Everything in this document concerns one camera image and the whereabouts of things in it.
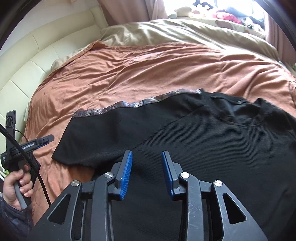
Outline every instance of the ribbed knit fabric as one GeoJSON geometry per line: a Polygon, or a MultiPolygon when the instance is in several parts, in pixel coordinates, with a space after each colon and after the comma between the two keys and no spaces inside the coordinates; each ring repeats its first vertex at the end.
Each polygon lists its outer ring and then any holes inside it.
{"type": "Polygon", "coordinates": [[[139,108],[72,118],[53,159],[110,171],[133,152],[125,199],[112,204],[115,240],[178,240],[181,202],[166,192],[161,152],[202,181],[222,180],[269,240],[296,224],[296,122],[258,99],[183,93],[139,108]]]}

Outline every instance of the sweater sleeve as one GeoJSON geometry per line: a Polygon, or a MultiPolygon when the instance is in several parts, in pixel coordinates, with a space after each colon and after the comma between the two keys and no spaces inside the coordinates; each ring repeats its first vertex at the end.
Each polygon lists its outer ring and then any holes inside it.
{"type": "Polygon", "coordinates": [[[25,241],[34,226],[31,209],[26,211],[17,210],[7,204],[3,197],[0,197],[0,215],[15,236],[20,241],[25,241]]]}

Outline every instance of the orange bedspread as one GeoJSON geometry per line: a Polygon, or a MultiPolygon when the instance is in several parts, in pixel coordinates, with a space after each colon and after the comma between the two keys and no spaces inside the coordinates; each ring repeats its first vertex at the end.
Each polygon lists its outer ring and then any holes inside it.
{"type": "MultiPolygon", "coordinates": [[[[249,53],[229,54],[205,45],[176,42],[144,47],[109,47],[94,42],[37,88],[25,134],[29,139],[55,136],[52,143],[34,153],[53,202],[72,180],[88,181],[93,174],[91,168],[64,166],[51,159],[75,111],[103,108],[121,100],[135,102],[181,88],[203,88],[243,96],[250,102],[261,97],[296,116],[290,81],[295,78],[280,64],[249,53]]],[[[38,181],[34,190],[36,223],[48,205],[38,181]]]]}

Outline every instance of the patterned trim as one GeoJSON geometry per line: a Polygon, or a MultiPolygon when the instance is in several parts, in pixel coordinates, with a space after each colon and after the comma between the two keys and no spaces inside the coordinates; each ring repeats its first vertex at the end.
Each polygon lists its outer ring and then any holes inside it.
{"type": "Polygon", "coordinates": [[[94,110],[78,110],[76,111],[72,117],[86,117],[86,116],[93,116],[93,115],[101,115],[101,114],[105,114],[108,111],[117,109],[117,108],[121,108],[121,107],[127,107],[127,108],[138,108],[141,107],[143,105],[146,104],[152,104],[152,103],[157,103],[160,102],[162,100],[165,100],[168,97],[174,96],[174,95],[178,95],[178,94],[183,94],[183,93],[197,93],[197,94],[201,94],[201,91],[198,90],[189,90],[189,89],[179,89],[176,91],[171,91],[168,92],[166,94],[163,95],[158,95],[155,97],[150,97],[148,99],[144,99],[142,101],[139,102],[132,102],[132,103],[128,103],[125,101],[119,101],[111,106],[108,106],[106,108],[101,108],[101,109],[94,109],[94,110]]]}

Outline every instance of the metal screw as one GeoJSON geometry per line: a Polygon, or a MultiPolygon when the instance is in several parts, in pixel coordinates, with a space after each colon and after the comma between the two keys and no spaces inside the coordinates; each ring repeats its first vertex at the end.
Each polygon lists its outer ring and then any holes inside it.
{"type": "Polygon", "coordinates": [[[74,181],[71,182],[71,185],[73,187],[77,187],[77,186],[79,186],[79,181],[78,180],[74,180],[74,181]]]}
{"type": "Polygon", "coordinates": [[[111,177],[114,176],[114,174],[113,174],[112,172],[106,172],[106,173],[104,174],[104,176],[105,176],[106,178],[111,178],[111,177]]]}
{"type": "Polygon", "coordinates": [[[181,177],[183,178],[189,178],[190,174],[188,172],[182,172],[181,177]]]}
{"type": "Polygon", "coordinates": [[[217,186],[217,187],[220,187],[220,186],[223,185],[223,182],[221,182],[220,180],[215,180],[214,185],[217,186]]]}

